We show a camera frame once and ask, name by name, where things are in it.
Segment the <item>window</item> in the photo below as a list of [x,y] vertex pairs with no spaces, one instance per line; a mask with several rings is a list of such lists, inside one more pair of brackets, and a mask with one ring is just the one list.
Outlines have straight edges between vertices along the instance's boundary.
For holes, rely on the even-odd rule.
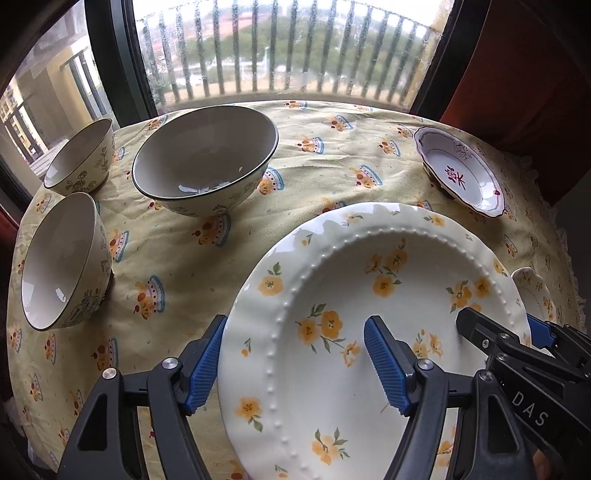
[[27,54],[0,98],[0,119],[14,148],[42,180],[59,149],[105,116],[119,128],[95,66],[80,0]]
[[278,93],[408,111],[452,4],[133,0],[159,113]]

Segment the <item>white plate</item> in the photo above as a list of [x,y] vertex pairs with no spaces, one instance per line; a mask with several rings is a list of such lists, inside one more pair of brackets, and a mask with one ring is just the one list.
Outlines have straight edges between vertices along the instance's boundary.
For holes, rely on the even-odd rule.
[[414,133],[429,170],[453,196],[473,210],[498,217],[505,209],[503,190],[484,159],[463,141],[433,127]]
[[[241,463],[257,480],[383,478],[406,419],[386,407],[365,320],[381,315],[419,355],[473,375],[485,355],[456,333],[458,309],[480,308],[522,337],[518,298],[482,241],[428,210],[358,203],[304,223],[258,263],[225,327],[219,399]],[[453,441],[448,417],[442,442]]]
[[531,267],[518,268],[511,274],[519,296],[530,315],[556,323],[556,307],[542,277]]

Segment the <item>bowl rim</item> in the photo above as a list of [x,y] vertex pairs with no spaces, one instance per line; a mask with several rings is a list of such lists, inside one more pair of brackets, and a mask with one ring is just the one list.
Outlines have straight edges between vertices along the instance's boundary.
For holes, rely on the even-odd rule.
[[[172,125],[175,120],[178,120],[179,118],[186,117],[187,115],[191,115],[192,113],[199,112],[199,111],[205,110],[205,109],[210,109],[210,108],[241,108],[241,109],[244,109],[244,110],[254,111],[254,112],[258,113],[259,115],[262,115],[265,119],[267,119],[267,121],[272,125],[273,130],[275,132],[275,142],[274,142],[273,147],[271,148],[270,152],[268,153],[268,155],[260,163],[258,163],[254,168],[252,168],[247,173],[245,173],[242,177],[239,177],[236,180],[231,181],[230,183],[228,183],[227,185],[224,185],[223,187],[219,187],[217,189],[209,190],[208,192],[204,192],[204,193],[192,193],[190,195],[185,195],[183,197],[161,197],[159,195],[149,194],[144,189],[142,189],[138,185],[138,183],[135,181],[135,166],[136,166],[136,162],[137,162],[138,156],[139,156],[140,152],[142,151],[143,147],[148,142],[148,140],[150,138],[152,138],[152,136],[155,135],[158,131],[163,131],[169,125]],[[252,173],[254,173],[259,168],[261,168],[265,163],[269,162],[269,160],[271,159],[271,157],[275,154],[275,151],[277,150],[277,146],[279,145],[279,130],[277,130],[277,125],[275,124],[275,122],[273,120],[271,120],[271,118],[269,118],[267,115],[265,115],[264,113],[260,112],[259,110],[256,110],[254,108],[250,108],[250,107],[247,107],[247,106],[242,106],[242,105],[212,105],[212,106],[205,106],[205,107],[202,107],[202,108],[197,108],[195,110],[191,110],[190,112],[184,113],[182,115],[179,115],[179,116],[173,118],[170,122],[168,122],[168,123],[164,124],[163,126],[161,126],[157,130],[157,132],[154,132],[152,135],[150,135],[144,141],[144,143],[142,144],[142,146],[139,148],[139,150],[135,154],[134,162],[133,162],[133,165],[131,166],[131,179],[134,182],[135,188],[137,188],[138,191],[142,195],[145,195],[146,197],[151,198],[151,199],[154,199],[154,200],[162,200],[164,202],[173,202],[175,200],[187,200],[187,199],[192,199],[192,198],[196,198],[196,197],[203,197],[205,195],[209,195],[211,193],[219,192],[220,190],[223,190],[225,188],[231,187],[232,185],[234,185],[234,184],[238,183],[239,181],[244,180],[245,178],[247,178],[248,176],[250,176]]]
[[[93,208],[93,228],[92,228],[92,238],[90,239],[90,243],[88,245],[88,252],[86,252],[86,257],[84,258],[84,264],[82,265],[82,269],[80,270],[80,274],[78,275],[78,279],[76,280],[76,285],[74,285],[74,289],[72,290],[72,295],[70,295],[70,298],[67,300],[67,302],[65,302],[64,307],[62,308],[61,312],[57,315],[57,317],[55,318],[55,320],[53,320],[47,327],[45,328],[38,328],[35,327],[31,321],[29,320],[28,316],[27,316],[27,311],[25,310],[24,307],[24,299],[22,298],[22,282],[24,281],[25,278],[25,272],[27,271],[27,257],[29,255],[29,252],[31,250],[31,245],[33,244],[33,242],[35,241],[35,236],[37,235],[37,231],[39,230],[39,227],[41,226],[41,224],[47,219],[47,217],[51,214],[51,212],[53,211],[53,209],[55,209],[55,207],[57,207],[61,202],[63,202],[66,199],[71,199],[72,197],[75,198],[75,195],[85,195],[87,196],[90,201],[92,202],[92,208]],[[64,313],[64,311],[67,309],[68,305],[70,305],[70,302],[72,301],[72,297],[74,296],[73,293],[76,291],[76,289],[78,288],[78,285],[80,284],[80,279],[82,278],[82,274],[84,273],[84,270],[86,268],[86,264],[88,263],[88,258],[90,257],[90,251],[92,250],[92,242],[95,238],[95,227],[96,227],[96,217],[98,216],[98,211],[96,210],[96,203],[94,201],[94,199],[88,195],[85,192],[74,192],[71,193],[70,195],[63,197],[59,202],[57,202],[52,208],[51,210],[49,210],[48,214],[45,215],[45,217],[43,217],[43,220],[41,221],[41,223],[39,223],[39,227],[37,227],[37,230],[35,231],[35,233],[33,234],[33,238],[31,239],[31,243],[29,243],[29,246],[27,248],[27,253],[25,254],[24,260],[25,260],[25,266],[22,269],[22,275],[21,275],[21,304],[22,304],[22,311],[25,314],[25,318],[27,319],[27,323],[36,331],[38,332],[45,332],[46,330],[50,330],[56,323],[57,321],[60,319],[60,317],[62,316],[62,314]]]
[[54,159],[51,161],[51,163],[49,164],[49,167],[47,167],[48,169],[53,165],[53,163],[57,160],[57,158],[60,156],[60,153],[63,152],[63,150],[65,148],[67,148],[68,144],[74,140],[76,138],[77,135],[80,135],[84,130],[86,130],[87,128],[90,128],[92,125],[94,124],[98,124],[101,123],[102,121],[108,121],[109,122],[109,128],[107,129],[107,131],[105,132],[105,134],[103,135],[103,138],[100,139],[98,145],[92,149],[92,151],[84,157],[84,159],[77,165],[75,166],[69,173],[68,175],[66,175],[64,178],[62,178],[59,182],[54,183],[52,185],[48,185],[46,183],[47,181],[47,177],[43,178],[43,186],[46,189],[53,189],[55,187],[57,187],[60,183],[62,183],[63,181],[65,181],[72,173],[74,173],[74,171],[76,171],[76,169],[78,167],[80,167],[95,151],[97,148],[99,148],[100,144],[103,143],[103,140],[106,138],[107,135],[109,135],[109,132],[111,131],[111,129],[113,128],[113,120],[105,117],[105,118],[99,118],[98,120],[95,120],[94,122],[89,123],[88,125],[86,125],[82,130],[80,130],[78,133],[76,133],[76,135],[74,135],[71,139],[68,140],[68,142],[61,148],[61,150],[57,153],[57,155],[54,157]]

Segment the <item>round table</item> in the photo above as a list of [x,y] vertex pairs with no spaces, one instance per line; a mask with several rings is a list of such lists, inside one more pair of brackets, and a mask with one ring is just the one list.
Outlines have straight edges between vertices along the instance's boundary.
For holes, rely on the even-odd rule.
[[[100,310],[80,325],[38,332],[25,319],[24,258],[37,226],[61,196],[41,187],[29,205],[12,265],[8,357],[26,434],[53,469],[105,368],[140,372],[178,355],[216,314],[229,313],[251,270],[280,238],[343,205],[401,202],[453,218],[479,236],[509,272],[533,267],[550,289],[557,321],[578,325],[567,254],[531,175],[517,158],[455,128],[404,113],[327,102],[246,105],[275,121],[279,147],[258,189],[217,217],[170,212],[138,192],[131,180],[142,143],[187,111],[116,132],[108,180],[92,193],[111,242],[115,282]],[[428,179],[413,139],[413,132],[425,125],[449,131],[481,153],[503,187],[507,208],[502,217],[472,212],[442,195]],[[144,305],[150,288],[158,291],[156,308]],[[147,408],[139,409],[139,421],[151,478],[164,478]],[[248,477],[226,436],[216,388],[189,423],[213,479]]]

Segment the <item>yellow tablecloth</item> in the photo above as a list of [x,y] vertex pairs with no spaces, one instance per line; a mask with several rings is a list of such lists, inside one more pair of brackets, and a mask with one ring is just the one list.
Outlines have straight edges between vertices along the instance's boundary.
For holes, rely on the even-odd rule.
[[[178,355],[215,314],[229,313],[241,285],[274,243],[326,209],[402,202],[447,215],[477,234],[509,272],[533,267],[548,284],[558,322],[577,325],[566,252],[537,187],[516,159],[457,129],[404,113],[323,102],[248,105],[275,121],[279,147],[258,190],[218,218],[170,212],[140,194],[131,180],[134,155],[146,138],[187,111],[116,133],[119,151],[108,181],[93,192],[114,241],[116,281],[108,301],[81,325],[37,332],[27,324],[21,304],[23,261],[37,226],[61,197],[42,187],[27,209],[12,265],[9,365],[27,436],[54,469],[104,368],[144,371]],[[486,158],[503,185],[507,212],[501,218],[473,213],[429,181],[412,136],[423,125],[450,131]],[[155,308],[142,299],[148,282],[161,285]],[[139,418],[151,477],[163,478],[147,408],[140,409]],[[240,478],[233,473],[246,478],[224,431],[215,388],[189,423],[214,480]]]

